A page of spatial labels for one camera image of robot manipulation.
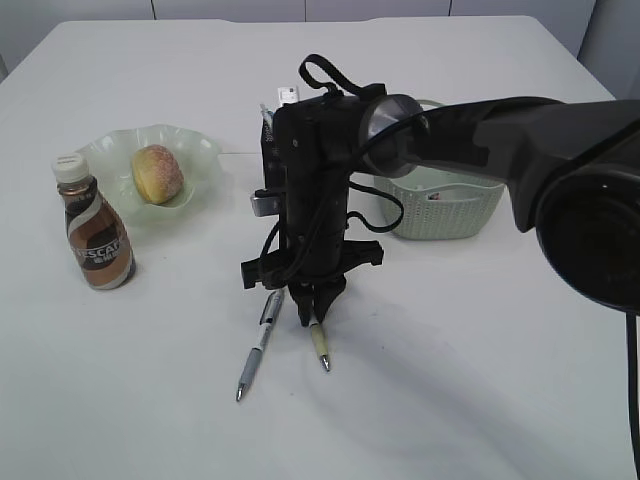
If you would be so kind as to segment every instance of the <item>pen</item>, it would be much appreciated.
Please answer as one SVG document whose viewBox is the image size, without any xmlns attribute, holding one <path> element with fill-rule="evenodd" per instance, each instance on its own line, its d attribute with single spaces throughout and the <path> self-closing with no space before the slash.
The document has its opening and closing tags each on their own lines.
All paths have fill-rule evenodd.
<svg viewBox="0 0 640 480">
<path fill-rule="evenodd" d="M 269 131 L 273 132 L 273 117 L 271 116 L 271 112 L 265 107 L 264 103 L 260 104 L 260 113 L 262 114 L 262 118 L 265 122 L 267 122 L 267 126 L 269 127 Z"/>
<path fill-rule="evenodd" d="M 309 322 L 311 327 L 311 340 L 313 340 L 313 346 L 316 349 L 318 359 L 322 364 L 322 367 L 327 371 L 331 371 L 331 362 L 329 360 L 329 347 L 327 345 L 327 336 L 324 334 L 322 325 L 318 323 L 318 319 L 315 315 L 311 317 Z"/>
<path fill-rule="evenodd" d="M 243 395 L 251 387 L 253 378 L 256 376 L 256 371 L 258 370 L 260 361 L 262 360 L 262 354 L 269 342 L 271 330 L 273 329 L 278 313 L 280 312 L 282 300 L 284 300 L 284 290 L 282 289 L 276 290 L 269 295 L 269 298 L 267 299 L 267 303 L 262 311 L 262 316 L 260 317 L 258 342 L 249 352 L 247 361 L 244 364 L 244 370 L 242 370 L 242 375 L 240 375 L 240 380 L 238 380 L 236 402 L 239 402 L 242 399 Z"/>
</svg>

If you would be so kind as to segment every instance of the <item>plastic basket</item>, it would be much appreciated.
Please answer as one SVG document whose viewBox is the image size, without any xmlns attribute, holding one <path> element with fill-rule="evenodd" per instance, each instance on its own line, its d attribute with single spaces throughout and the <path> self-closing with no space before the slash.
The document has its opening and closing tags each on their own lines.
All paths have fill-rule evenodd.
<svg viewBox="0 0 640 480">
<path fill-rule="evenodd" d="M 409 175 L 390 180 L 375 177 L 376 188 L 399 199 L 404 218 L 394 229 L 413 240 L 449 240 L 476 235 L 493 214 L 504 184 L 471 175 L 418 167 Z M 382 214 L 391 223 L 400 209 L 380 199 Z"/>
</svg>

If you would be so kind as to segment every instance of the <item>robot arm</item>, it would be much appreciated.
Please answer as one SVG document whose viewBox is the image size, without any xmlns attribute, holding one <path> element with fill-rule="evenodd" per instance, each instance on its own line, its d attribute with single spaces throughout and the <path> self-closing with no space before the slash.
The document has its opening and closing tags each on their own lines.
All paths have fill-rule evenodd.
<svg viewBox="0 0 640 480">
<path fill-rule="evenodd" d="M 353 95 L 312 79 L 308 62 Z M 243 264 L 245 287 L 288 285 L 303 325 L 312 313 L 322 321 L 346 271 L 382 262 L 377 242 L 344 240 L 349 175 L 396 178 L 428 166 L 506 183 L 516 226 L 537 228 L 567 283 L 606 306 L 640 312 L 640 101 L 523 97 L 423 112 L 383 85 L 353 85 L 318 55 L 300 72 L 328 91 L 275 114 L 275 161 L 286 172 L 270 189 L 279 199 L 280 248 L 268 253 L 267 244 Z"/>
</svg>

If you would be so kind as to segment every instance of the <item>glass bowl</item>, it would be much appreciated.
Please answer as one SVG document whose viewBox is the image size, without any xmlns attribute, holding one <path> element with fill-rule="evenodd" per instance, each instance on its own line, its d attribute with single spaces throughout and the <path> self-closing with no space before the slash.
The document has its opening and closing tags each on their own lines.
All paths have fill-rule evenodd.
<svg viewBox="0 0 640 480">
<path fill-rule="evenodd" d="M 134 153 L 154 144 L 173 153 L 184 175 L 180 192 L 161 205 L 148 203 L 140 196 L 131 171 Z M 220 173 L 217 158 L 220 149 L 213 140 L 202 133 L 170 125 L 115 130 L 78 152 L 87 159 L 102 194 L 127 221 L 178 215 L 195 196 L 208 190 Z"/>
</svg>

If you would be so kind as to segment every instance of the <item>nescafe bottle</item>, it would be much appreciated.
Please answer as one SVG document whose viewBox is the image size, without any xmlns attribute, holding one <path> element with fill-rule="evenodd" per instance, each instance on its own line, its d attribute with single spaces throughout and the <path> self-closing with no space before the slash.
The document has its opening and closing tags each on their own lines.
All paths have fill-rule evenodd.
<svg viewBox="0 0 640 480">
<path fill-rule="evenodd" d="M 122 220 L 98 191 L 86 159 L 73 153 L 53 162 L 65 204 L 67 238 L 93 288 L 116 288 L 133 276 L 136 262 Z"/>
</svg>

